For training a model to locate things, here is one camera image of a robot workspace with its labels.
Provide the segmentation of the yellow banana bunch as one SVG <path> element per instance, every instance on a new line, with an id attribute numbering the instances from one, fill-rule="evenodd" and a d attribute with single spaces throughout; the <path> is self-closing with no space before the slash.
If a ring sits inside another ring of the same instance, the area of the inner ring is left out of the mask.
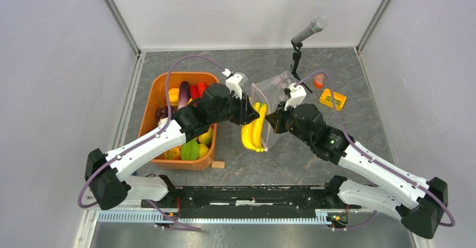
<path id="1" fill-rule="evenodd" d="M 265 151 L 265 148 L 262 145 L 261 135 L 266 117 L 267 105 L 256 102 L 253 108 L 259 113 L 259 117 L 252 123 L 242 127 L 241 142 L 245 149 L 261 153 Z"/>

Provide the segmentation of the clear zip top bag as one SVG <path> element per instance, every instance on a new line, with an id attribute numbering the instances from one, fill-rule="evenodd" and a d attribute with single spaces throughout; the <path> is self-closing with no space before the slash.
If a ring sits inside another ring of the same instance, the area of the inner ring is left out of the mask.
<path id="1" fill-rule="evenodd" d="M 267 80 L 258 83 L 252 83 L 250 101 L 252 105 L 256 102 L 267 105 L 266 115 L 275 113 L 279 103 L 285 103 L 289 98 L 289 85 L 296 83 L 297 80 L 291 72 L 284 71 L 276 76 L 272 76 Z M 275 134 L 269 123 L 264 121 L 263 131 L 261 135 L 262 145 L 268 152 L 277 142 L 281 134 Z"/>

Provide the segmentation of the dark grape bunch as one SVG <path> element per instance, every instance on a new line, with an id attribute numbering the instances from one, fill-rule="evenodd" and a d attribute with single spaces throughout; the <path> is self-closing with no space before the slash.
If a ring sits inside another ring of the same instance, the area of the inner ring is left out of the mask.
<path id="1" fill-rule="evenodd" d="M 168 110 L 168 107 L 162 107 L 162 108 L 158 108 L 156 110 L 156 118 L 157 120 L 161 120 L 161 119 L 167 119 L 169 117 L 169 115 L 173 114 L 174 113 L 174 109 L 173 107 L 171 107 L 170 110 Z"/>

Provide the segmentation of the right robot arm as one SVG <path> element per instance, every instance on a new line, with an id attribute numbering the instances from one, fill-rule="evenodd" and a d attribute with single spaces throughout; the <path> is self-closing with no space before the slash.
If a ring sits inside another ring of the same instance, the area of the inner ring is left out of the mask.
<path id="1" fill-rule="evenodd" d="M 278 108 L 266 116 L 277 134 L 290 133 L 310 147 L 320 159 L 347 168 L 374 183 L 364 188 L 347 178 L 324 192 L 326 204 L 360 205 L 385 213 L 410 232 L 432 239 L 443 225 L 448 207 L 448 184 L 439 177 L 427 180 L 404 171 L 375 155 L 360 142 L 325 123 L 314 104 Z"/>

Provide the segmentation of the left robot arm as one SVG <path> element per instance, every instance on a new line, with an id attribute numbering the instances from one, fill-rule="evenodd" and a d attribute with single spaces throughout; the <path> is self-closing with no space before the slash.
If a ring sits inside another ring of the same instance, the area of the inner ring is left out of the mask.
<path id="1" fill-rule="evenodd" d="M 92 150 L 86 160 L 85 185 L 78 205 L 109 210 L 132 194 L 132 173 L 164 152 L 183 145 L 224 121 L 248 125 L 260 114 L 245 93 L 237 95 L 224 84 L 212 84 L 202 96 L 168 116 L 144 136 L 114 150 Z"/>

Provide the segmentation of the yellow green mango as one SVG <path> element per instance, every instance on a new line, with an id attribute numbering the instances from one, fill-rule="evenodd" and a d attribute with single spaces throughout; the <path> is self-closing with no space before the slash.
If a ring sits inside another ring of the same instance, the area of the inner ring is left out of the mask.
<path id="1" fill-rule="evenodd" d="M 204 145 L 210 145 L 213 141 L 213 134 L 214 129 L 212 126 L 210 126 L 206 133 L 198 136 L 198 142 Z"/>

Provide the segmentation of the orange carrot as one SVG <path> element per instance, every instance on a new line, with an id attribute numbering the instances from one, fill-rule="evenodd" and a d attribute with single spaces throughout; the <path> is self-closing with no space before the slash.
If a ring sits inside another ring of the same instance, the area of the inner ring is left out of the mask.
<path id="1" fill-rule="evenodd" d="M 201 98 L 204 91 L 206 90 L 206 88 L 208 87 L 208 85 L 204 82 L 198 82 L 197 84 L 197 90 L 198 90 L 198 94 L 199 94 L 199 97 Z"/>

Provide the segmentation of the wooden block near bin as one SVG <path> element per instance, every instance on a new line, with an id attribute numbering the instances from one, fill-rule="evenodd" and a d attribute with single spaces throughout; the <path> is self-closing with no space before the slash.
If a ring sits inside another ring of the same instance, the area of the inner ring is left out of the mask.
<path id="1" fill-rule="evenodd" d="M 215 169 L 224 169 L 225 166 L 226 166 L 226 163 L 224 161 L 213 161 L 212 163 L 212 168 L 215 168 Z"/>

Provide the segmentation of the black microphone tripod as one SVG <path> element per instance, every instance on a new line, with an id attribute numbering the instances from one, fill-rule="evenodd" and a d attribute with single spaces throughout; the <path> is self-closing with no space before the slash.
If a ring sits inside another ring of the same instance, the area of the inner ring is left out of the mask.
<path id="1" fill-rule="evenodd" d="M 292 60 L 293 60 L 293 64 L 291 65 L 291 74 L 293 75 L 294 78 L 297 79 L 297 81 L 300 81 L 301 78 L 299 77 L 299 74 L 297 72 L 297 69 L 299 67 L 299 63 L 300 63 L 300 60 L 301 60 L 301 48 L 303 46 L 303 43 L 294 43 L 293 41 L 291 41 L 291 44 L 292 44 L 292 47 L 294 49 L 294 53 L 292 54 Z"/>

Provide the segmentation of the red chili pepper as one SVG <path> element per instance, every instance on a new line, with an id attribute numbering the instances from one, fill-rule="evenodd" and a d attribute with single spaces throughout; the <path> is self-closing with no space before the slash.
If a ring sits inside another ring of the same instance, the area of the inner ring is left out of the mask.
<path id="1" fill-rule="evenodd" d="M 199 90 L 197 85 L 190 85 L 190 98 L 192 100 L 200 98 Z"/>

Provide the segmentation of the green star fruit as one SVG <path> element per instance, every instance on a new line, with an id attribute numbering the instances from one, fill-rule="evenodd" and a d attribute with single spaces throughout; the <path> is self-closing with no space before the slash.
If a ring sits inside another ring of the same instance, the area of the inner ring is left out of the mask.
<path id="1" fill-rule="evenodd" d="M 199 158 L 199 143 L 196 140 L 191 140 L 181 147 L 181 160 L 190 161 Z"/>

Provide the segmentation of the purple eggplant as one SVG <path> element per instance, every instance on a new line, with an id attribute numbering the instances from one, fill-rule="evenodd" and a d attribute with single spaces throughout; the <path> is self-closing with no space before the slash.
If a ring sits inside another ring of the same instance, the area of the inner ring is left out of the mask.
<path id="1" fill-rule="evenodd" d="M 182 81 L 179 87 L 177 109 L 187 106 L 190 100 L 190 84 L 187 81 Z"/>

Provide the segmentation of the orange spiky fruit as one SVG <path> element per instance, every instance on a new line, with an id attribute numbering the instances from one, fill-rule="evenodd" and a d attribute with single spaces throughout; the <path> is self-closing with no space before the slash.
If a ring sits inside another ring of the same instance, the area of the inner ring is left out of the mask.
<path id="1" fill-rule="evenodd" d="M 164 160 L 181 160 L 181 146 L 174 147 L 164 152 L 161 156 Z"/>

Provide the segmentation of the orange plastic bin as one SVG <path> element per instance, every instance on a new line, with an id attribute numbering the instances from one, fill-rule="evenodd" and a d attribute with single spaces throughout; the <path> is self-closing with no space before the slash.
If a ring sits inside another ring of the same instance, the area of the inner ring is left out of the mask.
<path id="1" fill-rule="evenodd" d="M 164 73 L 158 76 L 152 83 L 139 130 L 140 137 L 157 127 L 158 120 L 156 118 L 156 111 L 167 105 L 166 94 L 168 93 L 168 88 L 165 87 L 166 77 L 167 73 Z M 177 88 L 182 81 L 187 81 L 192 85 L 196 85 L 199 82 L 203 82 L 207 85 L 219 82 L 216 76 L 208 72 L 173 72 L 170 77 L 169 87 Z M 213 141 L 210 145 L 209 152 L 207 152 L 204 157 L 196 160 L 170 160 L 164 159 L 163 155 L 159 155 L 152 159 L 151 162 L 164 169 L 170 170 L 201 171 L 208 168 L 213 163 L 216 154 L 217 126 L 213 125 L 212 127 L 214 129 Z"/>

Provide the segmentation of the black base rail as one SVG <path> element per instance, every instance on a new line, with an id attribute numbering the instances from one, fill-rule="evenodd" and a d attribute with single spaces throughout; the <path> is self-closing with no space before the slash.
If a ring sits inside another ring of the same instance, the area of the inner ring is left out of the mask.
<path id="1" fill-rule="evenodd" d="M 324 186 L 174 186 L 163 199 L 141 207 L 159 207 L 182 223 L 323 223 L 330 228 L 345 228 L 350 211 L 360 206 L 344 203 L 337 186 L 344 181 L 335 176 Z"/>

